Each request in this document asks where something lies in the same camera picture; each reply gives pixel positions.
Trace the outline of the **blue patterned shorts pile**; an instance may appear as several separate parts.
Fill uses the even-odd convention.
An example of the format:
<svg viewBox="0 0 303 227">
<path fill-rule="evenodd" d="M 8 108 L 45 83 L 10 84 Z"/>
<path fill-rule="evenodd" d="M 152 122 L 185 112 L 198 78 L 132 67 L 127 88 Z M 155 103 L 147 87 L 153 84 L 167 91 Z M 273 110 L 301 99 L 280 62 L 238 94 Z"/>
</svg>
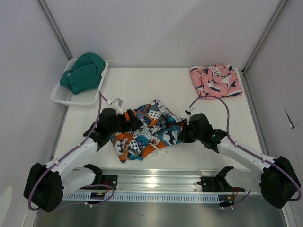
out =
<svg viewBox="0 0 303 227">
<path fill-rule="evenodd" d="M 120 162 L 143 160 L 160 149 L 181 143 L 178 136 L 187 118 L 178 117 L 159 99 L 144 104 L 132 113 L 143 125 L 137 130 L 117 132 L 110 140 L 115 147 Z"/>
</svg>

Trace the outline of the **pink shark print shorts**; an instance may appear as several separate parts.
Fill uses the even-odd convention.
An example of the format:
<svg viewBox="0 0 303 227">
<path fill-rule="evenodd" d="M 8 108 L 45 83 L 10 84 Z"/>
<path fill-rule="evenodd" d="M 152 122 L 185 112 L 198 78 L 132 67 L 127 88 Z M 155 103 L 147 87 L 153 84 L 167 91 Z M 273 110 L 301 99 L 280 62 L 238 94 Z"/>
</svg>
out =
<svg viewBox="0 0 303 227">
<path fill-rule="evenodd" d="M 194 66 L 189 70 L 194 89 L 206 99 L 231 98 L 243 93 L 236 70 L 230 65 Z"/>
</svg>

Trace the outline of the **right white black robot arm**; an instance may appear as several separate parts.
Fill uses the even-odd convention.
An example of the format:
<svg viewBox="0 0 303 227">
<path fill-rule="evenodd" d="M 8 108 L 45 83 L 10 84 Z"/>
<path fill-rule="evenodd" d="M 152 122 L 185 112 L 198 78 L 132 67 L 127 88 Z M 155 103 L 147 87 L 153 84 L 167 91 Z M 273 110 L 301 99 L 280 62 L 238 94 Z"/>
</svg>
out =
<svg viewBox="0 0 303 227">
<path fill-rule="evenodd" d="M 301 184 L 287 158 L 273 158 L 249 150 L 233 140 L 228 132 L 213 129 L 202 113 L 191 110 L 187 115 L 187 124 L 183 126 L 179 140 L 183 143 L 199 141 L 206 149 L 227 156 L 248 168 L 247 172 L 232 166 L 222 169 L 216 179 L 220 190 L 240 187 L 261 194 L 270 205 L 279 209 L 289 201 L 301 199 Z"/>
</svg>

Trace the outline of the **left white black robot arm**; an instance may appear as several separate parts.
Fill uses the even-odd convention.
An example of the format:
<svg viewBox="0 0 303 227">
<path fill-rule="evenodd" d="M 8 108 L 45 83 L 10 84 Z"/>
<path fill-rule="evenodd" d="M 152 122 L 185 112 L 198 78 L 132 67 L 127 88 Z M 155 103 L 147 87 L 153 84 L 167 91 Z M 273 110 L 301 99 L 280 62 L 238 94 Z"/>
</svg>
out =
<svg viewBox="0 0 303 227">
<path fill-rule="evenodd" d="M 93 164 L 77 166 L 107 144 L 112 134 L 134 131 L 142 125 L 130 109 L 123 114 L 113 108 L 99 111 L 80 144 L 59 158 L 31 167 L 23 193 L 29 209 L 52 212 L 65 195 L 86 187 L 101 187 L 103 171 L 100 168 Z"/>
</svg>

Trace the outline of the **teal green shorts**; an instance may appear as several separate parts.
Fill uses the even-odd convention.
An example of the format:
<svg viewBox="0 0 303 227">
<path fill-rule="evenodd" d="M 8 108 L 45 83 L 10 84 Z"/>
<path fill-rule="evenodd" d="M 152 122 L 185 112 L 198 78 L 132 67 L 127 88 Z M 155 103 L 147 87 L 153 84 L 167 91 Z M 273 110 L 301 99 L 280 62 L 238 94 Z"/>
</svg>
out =
<svg viewBox="0 0 303 227">
<path fill-rule="evenodd" d="M 68 88 L 74 95 L 96 89 L 105 66 L 106 62 L 97 54 L 85 53 L 75 61 L 70 70 L 63 73 L 60 85 Z"/>
</svg>

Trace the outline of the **white plastic basket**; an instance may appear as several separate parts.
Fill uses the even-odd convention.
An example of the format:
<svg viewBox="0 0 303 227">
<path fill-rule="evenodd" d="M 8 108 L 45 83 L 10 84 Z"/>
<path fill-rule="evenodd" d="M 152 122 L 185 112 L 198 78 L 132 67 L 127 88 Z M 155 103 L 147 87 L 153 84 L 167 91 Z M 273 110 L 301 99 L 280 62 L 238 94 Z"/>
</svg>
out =
<svg viewBox="0 0 303 227">
<path fill-rule="evenodd" d="M 70 70 L 71 67 L 76 62 L 77 58 L 73 58 L 68 61 L 67 65 L 65 66 L 63 73 L 67 70 Z M 81 92 L 79 94 L 73 94 L 68 88 L 60 85 L 60 79 L 57 82 L 54 90 L 51 93 L 51 100 L 60 103 L 65 106 L 81 106 L 81 107 L 92 107 L 96 101 L 98 100 L 98 92 L 101 90 L 103 81 L 106 77 L 107 69 L 109 67 L 110 60 L 105 60 L 105 69 L 101 73 L 101 81 L 96 89 L 88 90 Z"/>
</svg>

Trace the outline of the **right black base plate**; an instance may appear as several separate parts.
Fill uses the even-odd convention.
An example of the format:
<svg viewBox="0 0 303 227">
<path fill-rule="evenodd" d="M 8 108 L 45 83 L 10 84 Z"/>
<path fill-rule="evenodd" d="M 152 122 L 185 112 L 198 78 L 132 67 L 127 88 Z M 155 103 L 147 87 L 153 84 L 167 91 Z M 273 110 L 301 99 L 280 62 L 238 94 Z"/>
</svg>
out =
<svg viewBox="0 0 303 227">
<path fill-rule="evenodd" d="M 232 188 L 224 177 L 202 176 L 197 185 L 202 187 L 203 192 L 245 192 L 243 188 Z"/>
</svg>

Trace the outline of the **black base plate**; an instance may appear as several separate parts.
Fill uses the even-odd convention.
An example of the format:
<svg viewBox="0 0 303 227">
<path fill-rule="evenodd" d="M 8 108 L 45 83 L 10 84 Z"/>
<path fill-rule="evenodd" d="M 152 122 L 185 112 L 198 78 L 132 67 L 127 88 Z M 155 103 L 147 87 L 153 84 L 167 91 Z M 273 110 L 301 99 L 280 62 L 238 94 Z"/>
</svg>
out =
<svg viewBox="0 0 303 227">
<path fill-rule="evenodd" d="M 102 175 L 96 176 L 93 183 L 91 184 L 92 187 L 82 187 L 81 189 L 91 189 L 91 190 L 110 190 L 109 188 L 102 185 L 109 185 L 114 190 L 117 188 L 118 183 L 118 176 L 117 175 Z"/>
<path fill-rule="evenodd" d="M 202 176 L 197 185 L 202 187 L 203 192 L 245 192 L 243 188 L 232 188 L 224 177 Z"/>
</svg>

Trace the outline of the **aluminium mounting rail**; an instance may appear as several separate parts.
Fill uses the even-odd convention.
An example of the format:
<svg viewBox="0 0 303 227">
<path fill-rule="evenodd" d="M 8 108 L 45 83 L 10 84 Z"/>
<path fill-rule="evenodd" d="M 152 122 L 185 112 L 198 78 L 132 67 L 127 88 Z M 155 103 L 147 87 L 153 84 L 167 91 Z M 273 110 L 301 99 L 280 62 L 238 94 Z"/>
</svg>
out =
<svg viewBox="0 0 303 227">
<path fill-rule="evenodd" d="M 202 176 L 216 176 L 214 172 L 189 172 L 189 171 L 158 171 L 158 170 L 101 170 L 87 164 L 84 167 L 74 168 L 66 177 L 59 176 L 51 170 L 46 174 L 35 189 L 38 193 L 46 187 L 49 179 L 54 185 L 54 190 L 63 195 L 68 195 L 86 187 L 92 187 L 96 176 L 117 175 L 118 183 L 115 191 L 130 193 L 192 193 L 202 191 L 197 185 Z"/>
</svg>

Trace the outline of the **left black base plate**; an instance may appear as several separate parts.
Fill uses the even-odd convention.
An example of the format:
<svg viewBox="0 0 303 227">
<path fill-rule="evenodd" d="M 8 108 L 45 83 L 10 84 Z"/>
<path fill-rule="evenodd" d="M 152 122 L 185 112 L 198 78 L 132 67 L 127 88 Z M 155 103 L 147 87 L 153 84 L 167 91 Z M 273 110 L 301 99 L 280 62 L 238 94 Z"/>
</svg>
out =
<svg viewBox="0 0 303 227">
<path fill-rule="evenodd" d="M 96 176 L 93 183 L 91 184 L 92 187 L 82 187 L 81 189 L 91 189 L 91 190 L 110 190 L 109 188 L 102 185 L 109 185 L 114 190 L 117 188 L 118 183 L 118 176 L 117 175 L 102 175 Z"/>
</svg>

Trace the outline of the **right aluminium frame post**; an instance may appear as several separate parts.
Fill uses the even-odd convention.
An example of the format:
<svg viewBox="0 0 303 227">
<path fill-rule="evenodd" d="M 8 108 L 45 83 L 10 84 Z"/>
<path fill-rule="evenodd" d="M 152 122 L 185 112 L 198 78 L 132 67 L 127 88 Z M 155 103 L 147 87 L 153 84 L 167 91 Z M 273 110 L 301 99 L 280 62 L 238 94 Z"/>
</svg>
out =
<svg viewBox="0 0 303 227">
<path fill-rule="evenodd" d="M 284 12 L 284 9 L 288 5 L 289 0 L 280 0 L 278 6 L 276 7 L 273 15 L 271 16 L 269 22 L 267 23 L 264 31 L 261 34 L 261 37 L 259 38 L 256 46 L 253 49 L 253 52 L 249 56 L 248 60 L 246 61 L 242 73 L 243 75 L 246 75 L 248 70 L 250 69 L 251 65 L 253 64 L 254 60 L 256 59 L 257 55 L 261 51 L 262 47 L 265 45 L 269 35 L 272 33 L 274 27 L 279 21 L 279 18 Z"/>
</svg>

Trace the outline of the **aluminium frame post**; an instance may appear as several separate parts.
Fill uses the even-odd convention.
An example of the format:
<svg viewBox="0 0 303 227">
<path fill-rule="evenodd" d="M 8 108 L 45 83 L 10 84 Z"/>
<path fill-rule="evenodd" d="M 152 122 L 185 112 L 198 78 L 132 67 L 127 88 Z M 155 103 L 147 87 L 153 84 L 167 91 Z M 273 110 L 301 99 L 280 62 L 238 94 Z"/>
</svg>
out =
<svg viewBox="0 0 303 227">
<path fill-rule="evenodd" d="M 68 60 L 72 59 L 72 53 L 62 35 L 62 32 L 60 31 L 55 18 L 51 12 L 51 10 L 49 9 L 49 6 L 47 4 L 47 2 L 45 0 L 37 0 L 37 3 L 40 7 L 40 10 L 42 11 L 45 19 L 47 20 L 47 23 L 49 24 L 56 40 L 58 41 L 62 51 L 64 52 L 64 54 L 66 55 L 66 57 L 68 58 Z"/>
<path fill-rule="evenodd" d="M 273 15 L 271 16 L 269 22 L 267 23 L 264 31 L 261 34 L 261 37 L 259 38 L 256 46 L 253 49 L 253 52 L 249 56 L 248 60 L 246 61 L 242 73 L 243 75 L 246 75 L 248 70 L 250 69 L 251 65 L 253 64 L 254 60 L 256 59 L 257 55 L 261 51 L 262 47 L 265 45 L 269 35 L 272 33 L 274 27 L 279 21 L 279 18 L 284 12 L 284 9 L 288 5 L 289 0 L 280 0 L 278 6 L 276 7 Z"/>
</svg>

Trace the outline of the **left aluminium frame post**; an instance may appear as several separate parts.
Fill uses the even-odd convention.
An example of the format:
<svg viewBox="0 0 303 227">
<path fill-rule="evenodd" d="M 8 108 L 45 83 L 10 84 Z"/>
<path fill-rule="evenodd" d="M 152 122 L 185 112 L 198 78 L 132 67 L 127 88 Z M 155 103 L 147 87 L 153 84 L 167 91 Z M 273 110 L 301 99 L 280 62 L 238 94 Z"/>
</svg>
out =
<svg viewBox="0 0 303 227">
<path fill-rule="evenodd" d="M 47 2 L 45 0 L 37 0 L 37 3 L 40 7 L 40 10 L 42 11 L 45 19 L 47 20 L 47 23 L 49 24 L 56 40 L 58 41 L 62 51 L 64 52 L 64 54 L 66 55 L 66 57 L 68 58 L 68 60 L 72 59 L 72 53 L 62 35 L 62 32 L 60 31 L 55 18 L 51 12 L 51 10 L 49 9 L 49 6 L 47 4 Z"/>
</svg>

